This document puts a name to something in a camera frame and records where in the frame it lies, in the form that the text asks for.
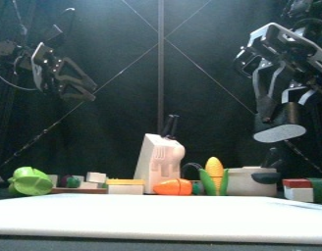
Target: plastic toy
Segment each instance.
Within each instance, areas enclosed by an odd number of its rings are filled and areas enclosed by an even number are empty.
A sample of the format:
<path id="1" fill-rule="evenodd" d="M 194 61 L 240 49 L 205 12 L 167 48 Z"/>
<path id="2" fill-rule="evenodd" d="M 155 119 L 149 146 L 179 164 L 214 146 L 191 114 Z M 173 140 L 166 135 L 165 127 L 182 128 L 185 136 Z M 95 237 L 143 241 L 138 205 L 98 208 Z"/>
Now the plastic toy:
<path id="1" fill-rule="evenodd" d="M 108 194 L 145 194 L 145 181 L 142 179 L 108 178 L 106 188 Z"/>
<path id="2" fill-rule="evenodd" d="M 50 176 L 32 167 L 17 168 L 9 182 L 9 192 L 15 195 L 44 195 L 54 186 Z"/>
<path id="3" fill-rule="evenodd" d="M 284 179 L 284 188 L 289 200 L 322 204 L 322 178 Z"/>
<path id="4" fill-rule="evenodd" d="M 106 181 L 106 174 L 95 172 L 87 173 L 87 182 L 104 183 L 104 181 Z"/>
<path id="5" fill-rule="evenodd" d="M 174 178 L 157 184 L 154 191 L 159 195 L 191 195 L 193 184 L 187 179 Z"/>
<path id="6" fill-rule="evenodd" d="M 281 174 L 273 168 L 242 167 L 229 170 L 229 196 L 277 196 Z"/>
<path id="7" fill-rule="evenodd" d="M 179 162 L 185 147 L 177 140 L 146 134 L 135 179 L 146 181 L 145 192 L 154 193 L 154 186 L 173 178 L 179 178 Z"/>
<path id="8" fill-rule="evenodd" d="M 80 185 L 82 185 L 82 181 L 80 181 L 80 179 L 78 177 L 70 176 L 67 178 L 67 187 L 68 188 L 79 188 Z"/>
<path id="9" fill-rule="evenodd" d="M 74 177 L 74 176 L 71 176 L 71 175 L 66 175 L 66 176 L 63 176 L 62 177 L 62 179 L 60 179 L 60 187 L 67 187 L 67 184 L 68 184 L 68 178 L 70 177 Z"/>
<path id="10" fill-rule="evenodd" d="M 212 157 L 206 164 L 206 171 L 213 179 L 213 182 L 217 187 L 217 192 L 221 191 L 221 185 L 222 185 L 222 178 L 224 178 L 224 171 L 225 167 L 217 157 Z"/>
<path id="11" fill-rule="evenodd" d="M 226 196 L 228 187 L 229 187 L 229 169 L 225 169 L 224 178 L 222 178 L 222 185 L 221 185 L 221 191 L 220 191 L 221 196 Z"/>
<path id="12" fill-rule="evenodd" d="M 210 177 L 208 171 L 205 169 L 200 170 L 200 179 L 204 183 L 208 195 L 217 196 L 217 186 L 214 184 L 213 178 Z"/>

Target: green object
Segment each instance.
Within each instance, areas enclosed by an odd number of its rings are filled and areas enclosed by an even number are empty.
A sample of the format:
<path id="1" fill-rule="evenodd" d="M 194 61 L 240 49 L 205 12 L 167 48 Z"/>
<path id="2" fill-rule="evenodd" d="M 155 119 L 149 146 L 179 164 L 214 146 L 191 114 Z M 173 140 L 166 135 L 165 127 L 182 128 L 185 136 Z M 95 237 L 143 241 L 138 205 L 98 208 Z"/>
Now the green object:
<path id="1" fill-rule="evenodd" d="M 68 188 L 79 188 L 82 185 L 82 181 L 79 178 L 76 178 L 75 176 L 70 176 L 67 178 L 67 187 Z"/>
<path id="2" fill-rule="evenodd" d="M 322 203 L 322 178 L 309 177 L 313 186 L 313 202 Z"/>
<path id="3" fill-rule="evenodd" d="M 229 169 L 225 169 L 224 178 L 222 178 L 222 185 L 221 185 L 221 191 L 220 191 L 221 196 L 226 196 L 228 185 L 229 185 Z"/>
<path id="4" fill-rule="evenodd" d="M 208 195 L 217 196 L 218 195 L 217 186 L 216 186 L 214 181 L 213 181 L 213 179 L 205 169 L 200 170 L 200 179 L 201 179 L 202 184 L 205 186 Z"/>
<path id="5" fill-rule="evenodd" d="M 202 181 L 191 181 L 193 183 L 193 192 L 191 194 L 194 195 L 204 195 L 205 194 L 205 187 L 204 187 L 204 184 L 202 184 Z"/>
<path id="6" fill-rule="evenodd" d="M 44 195 L 54 186 L 48 175 L 32 167 L 17 168 L 9 182 L 9 191 L 15 195 Z"/>

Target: black backdrop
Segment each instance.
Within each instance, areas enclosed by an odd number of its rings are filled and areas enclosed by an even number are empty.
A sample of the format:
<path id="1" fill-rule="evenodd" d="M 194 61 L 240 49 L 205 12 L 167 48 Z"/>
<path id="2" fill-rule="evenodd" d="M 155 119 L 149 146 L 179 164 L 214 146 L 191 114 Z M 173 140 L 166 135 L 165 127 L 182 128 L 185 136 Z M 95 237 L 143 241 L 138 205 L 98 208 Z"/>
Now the black backdrop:
<path id="1" fill-rule="evenodd" d="M 59 24 L 66 43 L 55 52 L 74 59 L 100 90 L 96 101 L 78 109 L 76 100 L 16 90 L 0 163 L 46 128 L 64 120 L 9 162 L 1 175 L 8 177 L 17 167 L 34 166 L 48 174 L 102 172 L 110 177 L 131 178 L 145 134 L 159 130 L 161 1 L 17 3 L 24 20 L 35 4 L 28 45 L 36 46 L 46 30 Z M 319 176 L 284 143 L 254 141 L 252 82 L 238 75 L 232 63 L 249 33 L 269 22 L 280 22 L 287 3 L 163 1 L 163 117 L 179 115 L 177 140 L 186 148 L 182 164 L 205 165 L 217 156 L 226 168 L 257 166 L 269 148 L 279 146 L 287 158 L 280 169 L 284 177 Z M 62 15 L 67 8 L 76 11 Z M 12 1 L 0 1 L 0 13 L 0 41 L 20 39 Z M 28 71 L 20 71 L 19 84 L 34 86 Z M 296 144 L 307 145 L 308 151 L 312 140 L 305 137 L 301 141 L 305 143 Z"/>

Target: yellow block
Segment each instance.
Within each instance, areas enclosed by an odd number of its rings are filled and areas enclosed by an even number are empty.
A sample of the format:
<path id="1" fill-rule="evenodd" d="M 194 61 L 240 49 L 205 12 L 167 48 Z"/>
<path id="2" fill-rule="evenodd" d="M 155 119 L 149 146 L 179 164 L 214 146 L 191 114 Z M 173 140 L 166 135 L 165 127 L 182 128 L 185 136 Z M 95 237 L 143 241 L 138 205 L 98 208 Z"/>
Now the yellow block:
<path id="1" fill-rule="evenodd" d="M 143 179 L 119 179 L 119 178 L 108 178 L 106 184 L 145 184 Z"/>

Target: corn cob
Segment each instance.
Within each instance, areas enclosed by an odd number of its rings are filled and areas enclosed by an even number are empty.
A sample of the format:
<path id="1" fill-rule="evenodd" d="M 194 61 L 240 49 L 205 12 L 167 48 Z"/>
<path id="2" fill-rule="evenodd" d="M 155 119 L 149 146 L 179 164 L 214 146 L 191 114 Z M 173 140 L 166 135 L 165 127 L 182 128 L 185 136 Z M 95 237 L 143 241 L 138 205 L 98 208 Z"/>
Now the corn cob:
<path id="1" fill-rule="evenodd" d="M 212 157 L 209 159 L 208 164 L 206 164 L 206 171 L 214 181 L 218 195 L 220 195 L 225 168 L 217 157 Z"/>

